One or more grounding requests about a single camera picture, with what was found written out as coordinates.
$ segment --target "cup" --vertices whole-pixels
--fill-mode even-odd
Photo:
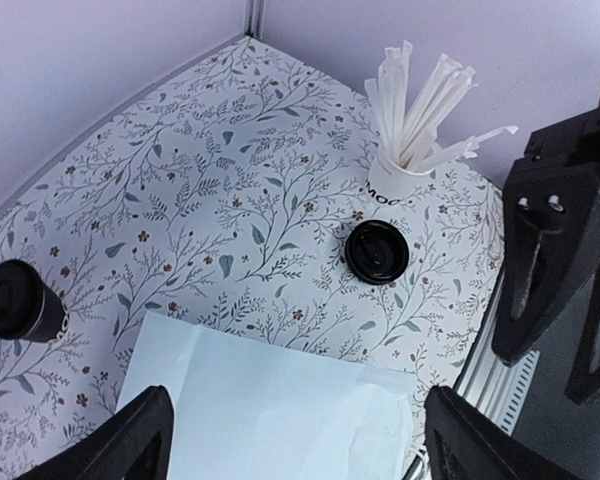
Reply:
[[[399,205],[419,185],[427,181],[433,170],[423,173],[408,172],[393,163],[378,150],[369,168],[366,189],[373,203],[381,206]]]
[[[21,260],[0,264],[0,338],[47,342],[65,318],[60,298]]]

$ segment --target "black lid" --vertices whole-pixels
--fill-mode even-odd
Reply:
[[[368,220],[351,232],[344,256],[349,268],[360,280],[383,285],[405,272],[409,264],[409,247],[393,225],[381,220]]]
[[[0,264],[0,337],[25,335],[40,315],[42,280],[29,264],[9,260]]]

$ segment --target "white paper sheet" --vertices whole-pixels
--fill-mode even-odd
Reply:
[[[415,384],[148,313],[118,410],[167,388],[170,480],[399,480]]]

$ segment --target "floral pattern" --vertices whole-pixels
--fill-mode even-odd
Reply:
[[[0,478],[79,442],[115,411],[148,310],[259,341],[451,384],[503,256],[497,189],[462,164],[397,207],[363,185],[364,97],[244,39],[158,87],[0,217],[0,262],[33,264],[69,312],[47,344],[0,340]],[[391,221],[405,275],[344,264],[360,222]]]

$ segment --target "paper cup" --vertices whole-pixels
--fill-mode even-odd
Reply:
[[[408,172],[378,151],[369,168],[367,193],[373,203],[381,206],[399,205],[419,185],[427,181],[433,170],[423,173]]]

